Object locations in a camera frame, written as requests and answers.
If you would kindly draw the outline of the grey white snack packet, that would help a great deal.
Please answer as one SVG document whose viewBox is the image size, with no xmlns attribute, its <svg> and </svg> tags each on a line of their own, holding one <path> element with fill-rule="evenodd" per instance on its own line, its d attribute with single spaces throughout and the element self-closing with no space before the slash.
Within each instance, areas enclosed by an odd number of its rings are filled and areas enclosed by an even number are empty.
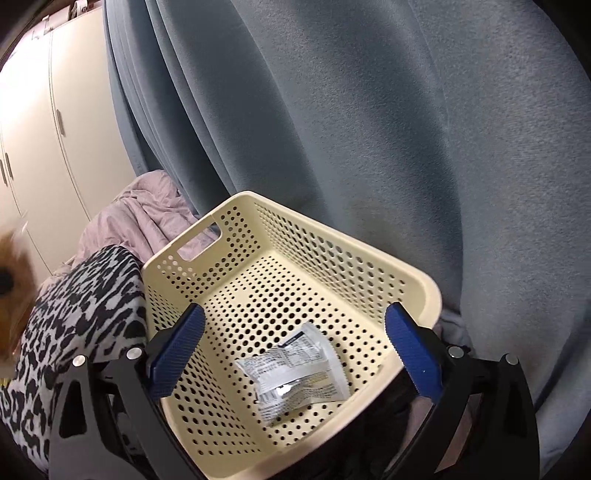
<svg viewBox="0 0 591 480">
<path fill-rule="evenodd" d="M 264 424 L 318 403 L 349 399 L 349 382 L 329 339 L 311 322 L 263 354 L 239 359 L 252 380 Z"/>
</svg>

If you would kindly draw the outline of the clear bag of biscuits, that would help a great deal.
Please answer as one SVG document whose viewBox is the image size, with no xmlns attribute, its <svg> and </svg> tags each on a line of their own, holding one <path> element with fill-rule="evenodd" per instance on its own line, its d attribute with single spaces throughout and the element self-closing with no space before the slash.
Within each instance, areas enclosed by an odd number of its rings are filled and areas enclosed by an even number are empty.
<svg viewBox="0 0 591 480">
<path fill-rule="evenodd" d="M 19 221 L 1 228 L 1 374 L 8 377 L 37 296 L 26 227 Z"/>
</svg>

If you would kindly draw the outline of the leopard print blanket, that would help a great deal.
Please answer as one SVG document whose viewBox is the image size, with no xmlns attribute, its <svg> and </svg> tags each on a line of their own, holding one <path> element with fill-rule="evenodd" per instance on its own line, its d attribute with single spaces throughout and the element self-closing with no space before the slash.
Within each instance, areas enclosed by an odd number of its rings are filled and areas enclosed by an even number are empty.
<svg viewBox="0 0 591 480">
<path fill-rule="evenodd" d="M 58 377 L 78 355 L 117 359 L 146 341 L 142 264 L 109 245 L 40 295 L 21 337 L 15 377 L 1 389 L 1 420 L 28 460 L 48 471 Z"/>
</svg>

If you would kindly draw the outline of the cream perforated plastic basket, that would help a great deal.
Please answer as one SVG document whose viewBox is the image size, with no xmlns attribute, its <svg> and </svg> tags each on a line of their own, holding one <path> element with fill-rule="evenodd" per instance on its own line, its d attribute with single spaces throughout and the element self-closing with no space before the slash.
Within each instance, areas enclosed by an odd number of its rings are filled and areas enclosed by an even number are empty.
<svg viewBox="0 0 591 480">
<path fill-rule="evenodd" d="M 270 478 L 337 436 L 403 367 L 384 328 L 387 307 L 401 303 L 429 328 L 442 311 L 426 273 L 252 192 L 177 236 L 145 263 L 142 278 L 150 333 L 172 326 L 191 303 L 204 308 L 204 336 L 161 405 L 209 479 Z M 276 346 L 304 323 L 335 348 L 349 399 L 266 425 L 236 360 Z"/>
</svg>

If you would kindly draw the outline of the pink duvet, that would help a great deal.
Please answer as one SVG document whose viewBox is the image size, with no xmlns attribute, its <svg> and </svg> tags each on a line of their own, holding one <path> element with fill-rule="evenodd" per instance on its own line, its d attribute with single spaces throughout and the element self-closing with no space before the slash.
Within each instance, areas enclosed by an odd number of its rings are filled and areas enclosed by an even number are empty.
<svg viewBox="0 0 591 480">
<path fill-rule="evenodd" d="M 75 254 L 52 277 L 66 275 L 108 245 L 122 246 L 146 262 L 195 222 L 197 216 L 164 171 L 145 173 L 90 220 Z"/>
</svg>

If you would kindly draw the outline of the grey blue curtain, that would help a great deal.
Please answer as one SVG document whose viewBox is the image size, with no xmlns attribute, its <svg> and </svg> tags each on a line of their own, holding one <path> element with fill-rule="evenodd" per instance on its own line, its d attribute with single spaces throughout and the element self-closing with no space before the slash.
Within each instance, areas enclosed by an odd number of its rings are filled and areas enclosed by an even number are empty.
<svg viewBox="0 0 591 480">
<path fill-rule="evenodd" d="M 109 1 L 134 170 L 252 190 L 427 272 L 447 339 L 515 353 L 548 473 L 590 410 L 584 2 Z"/>
</svg>

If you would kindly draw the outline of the white wardrobe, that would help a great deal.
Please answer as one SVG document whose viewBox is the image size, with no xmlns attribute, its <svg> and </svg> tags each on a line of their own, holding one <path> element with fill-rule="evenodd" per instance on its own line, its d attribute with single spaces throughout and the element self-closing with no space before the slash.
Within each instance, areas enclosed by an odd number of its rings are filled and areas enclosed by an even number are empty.
<svg viewBox="0 0 591 480">
<path fill-rule="evenodd" d="M 74 256 L 90 220 L 134 177 L 102 4 L 75 2 L 29 31 L 1 69 L 1 218 L 25 219 L 38 281 Z"/>
</svg>

